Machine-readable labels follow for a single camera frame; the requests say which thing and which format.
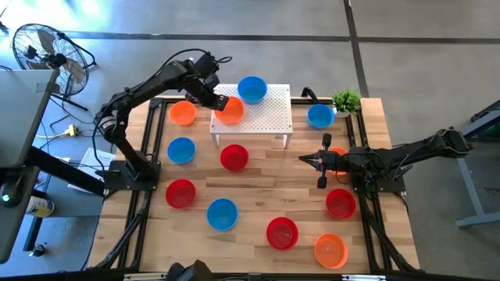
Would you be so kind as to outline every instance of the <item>white pegboard shelf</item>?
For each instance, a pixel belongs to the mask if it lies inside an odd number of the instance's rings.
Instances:
[[[219,84],[214,91],[216,94],[239,98],[237,84]],[[293,133],[290,85],[267,85],[267,94],[260,103],[257,105],[244,105],[245,116],[242,121],[235,125],[225,125],[212,112],[210,133],[213,135],[216,144],[219,143],[219,135],[221,134],[269,133],[285,135],[284,145],[285,147],[288,145]]]

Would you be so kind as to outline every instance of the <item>plastic bowl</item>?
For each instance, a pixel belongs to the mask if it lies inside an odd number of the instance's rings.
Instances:
[[[220,163],[231,172],[237,172],[247,165],[248,151],[239,144],[228,145],[220,153]]]
[[[195,121],[196,106],[189,101],[179,101],[170,108],[169,115],[177,125],[189,126]]]
[[[335,151],[337,152],[339,155],[344,155],[345,152],[347,152],[344,148],[330,148],[330,151]],[[343,176],[345,174],[347,174],[347,172],[335,172],[335,171],[328,171],[330,174],[335,174],[337,173],[337,176]]]
[[[238,221],[238,208],[233,201],[220,198],[210,204],[206,212],[209,225],[216,230],[231,229]]]
[[[267,84],[261,78],[248,76],[237,85],[237,92],[245,103],[258,104],[267,93]]]
[[[328,213],[336,219],[349,219],[356,211],[356,200],[347,190],[334,189],[330,191],[325,203]]]
[[[193,160],[195,157],[195,143],[187,137],[178,137],[172,140],[166,153],[170,160],[176,164],[186,164]]]
[[[339,269],[347,261],[348,250],[342,238],[328,233],[316,240],[314,255],[316,260],[327,269]]]
[[[236,97],[229,97],[229,101],[223,111],[216,110],[216,117],[226,125],[238,124],[245,114],[243,101]]]
[[[295,223],[284,217],[273,219],[267,226],[267,241],[277,250],[290,250],[298,240],[298,228]]]
[[[195,200],[195,185],[185,179],[174,180],[165,192],[166,202],[174,208],[186,208]]]
[[[326,105],[313,105],[307,112],[307,122],[317,130],[326,129],[334,119],[334,111]]]

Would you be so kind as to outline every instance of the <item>wooden tabletop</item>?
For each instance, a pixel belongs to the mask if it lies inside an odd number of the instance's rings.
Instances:
[[[191,126],[178,126],[169,119],[165,121],[159,155],[162,171],[159,189],[153,195],[149,212],[141,271],[165,272],[176,261],[188,266],[195,259],[204,261],[212,272],[369,271],[359,208],[349,220],[338,221],[327,214],[324,206],[330,190],[351,190],[351,186],[341,184],[330,176],[327,189],[319,190],[316,188],[319,174],[298,160],[299,155],[321,148],[323,131],[310,129],[307,124],[309,105],[292,106],[294,133],[286,150],[283,149],[283,136],[274,135],[226,135],[221,137],[220,147],[216,148],[209,134],[210,111],[197,108],[198,114]],[[137,150],[141,146],[147,112],[146,102],[130,114],[127,139]],[[362,112],[370,147],[391,148],[381,100],[362,99]],[[358,124],[355,118],[353,121],[356,143],[360,145]],[[333,136],[332,147],[349,149],[347,126],[343,119],[335,120],[325,132]],[[155,126],[148,151],[152,149],[154,133]],[[181,136],[190,137],[195,142],[196,156],[190,164],[174,165],[166,156],[166,148],[173,138]],[[250,160],[239,173],[226,171],[219,162],[220,152],[229,144],[241,144],[248,149]],[[123,156],[118,152],[117,158]],[[166,187],[179,178],[188,179],[196,186],[196,199],[189,209],[173,209],[165,200]],[[348,181],[348,177],[342,176],[340,180]],[[220,197],[230,198],[240,212],[236,226],[225,232],[212,229],[206,219],[206,209]],[[125,225],[129,201],[128,191],[119,191],[105,201],[89,265],[99,263],[118,241]],[[388,236],[406,260],[418,268],[404,204],[393,194],[380,194],[380,204]],[[274,250],[266,240],[268,223],[279,216],[294,220],[298,227],[298,242],[289,251]],[[314,243],[325,233],[337,234],[348,245],[348,260],[341,269],[325,269],[314,257]],[[136,235],[131,239],[129,261]],[[381,265],[378,239],[373,241]]]

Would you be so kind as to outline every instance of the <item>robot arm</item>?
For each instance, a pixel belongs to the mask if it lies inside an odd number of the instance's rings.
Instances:
[[[327,170],[348,173],[361,173],[367,181],[380,178],[392,180],[402,176],[409,169],[401,172],[400,168],[433,157],[463,158],[473,149],[466,142],[462,133],[453,129],[439,130],[434,135],[411,144],[403,144],[392,149],[371,149],[354,147],[345,155],[328,151],[331,135],[323,135],[323,149],[299,159],[321,172],[318,188],[325,188]]]
[[[219,62],[229,61],[230,57],[225,61],[217,61],[209,52],[204,52],[196,63],[189,59],[168,62],[145,82],[114,94],[111,101],[101,107],[94,124],[107,141],[123,152],[127,159],[127,171],[132,178],[147,176],[149,162],[126,139],[125,129],[130,111],[167,90],[186,90],[187,100],[210,109],[223,110],[229,98],[214,94],[213,89],[219,84],[216,75]]]

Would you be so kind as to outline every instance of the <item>concrete floor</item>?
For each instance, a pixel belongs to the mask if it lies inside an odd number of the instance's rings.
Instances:
[[[7,3],[3,2],[0,0],[0,10]],[[358,35],[363,37],[500,37],[497,1],[352,0],[352,7]],[[36,22],[61,30],[130,34],[349,35],[342,0],[61,0],[50,4],[24,0],[12,2],[2,22],[13,29]],[[0,64],[18,68],[9,42],[9,38],[0,37]],[[268,83],[290,84],[294,95],[304,86],[310,86],[323,96],[343,87],[358,87],[348,42],[85,39],[76,42],[93,52],[99,64],[92,69],[87,87],[75,97],[91,112],[123,87],[151,75],[170,54],[191,47],[205,48],[216,56],[234,57],[233,62],[221,67],[222,83],[237,83],[242,77],[255,74]],[[416,141],[451,125],[460,128],[472,114],[500,96],[498,44],[361,44],[360,49],[370,97],[383,99],[394,144]],[[91,119],[91,114],[73,112],[82,119]],[[61,115],[60,109],[51,105],[44,122],[50,123]],[[59,128],[62,130],[69,123],[59,124]],[[51,145],[51,153],[81,158],[89,146],[90,139],[58,140]],[[98,148],[107,151],[109,145],[100,140]],[[500,211],[500,193],[485,190],[498,184],[494,174],[481,173],[485,170],[481,166],[485,161],[481,159],[489,155],[487,163],[498,166],[500,159],[495,158],[498,154],[491,153],[497,150],[496,146],[480,146],[467,159],[480,199],[490,212]],[[500,224],[467,230],[455,227],[455,219],[473,214],[456,161],[432,159],[417,164],[405,175],[405,182],[422,269],[498,279]],[[22,241],[18,239],[11,260],[0,265],[0,276],[17,275],[20,266],[26,264],[31,265],[26,267],[29,273],[81,268],[97,218],[47,221],[39,242],[46,242],[52,254],[29,258],[19,252],[18,244]],[[52,235],[58,226],[80,227],[77,232],[58,231]]]

